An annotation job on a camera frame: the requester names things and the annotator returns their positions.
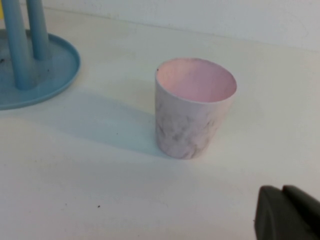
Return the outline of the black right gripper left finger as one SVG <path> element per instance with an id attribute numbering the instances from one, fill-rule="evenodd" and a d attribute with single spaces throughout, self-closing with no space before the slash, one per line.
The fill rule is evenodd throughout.
<path id="1" fill-rule="evenodd" d="M 283 188 L 261 186 L 254 219 L 258 240 L 318 240 L 320 220 L 304 220 Z"/>

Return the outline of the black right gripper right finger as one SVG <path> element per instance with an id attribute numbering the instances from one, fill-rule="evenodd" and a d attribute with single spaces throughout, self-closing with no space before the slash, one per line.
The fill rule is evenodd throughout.
<path id="1" fill-rule="evenodd" d="M 293 185 L 284 185 L 282 192 L 305 221 L 320 220 L 320 202 L 317 199 Z"/>

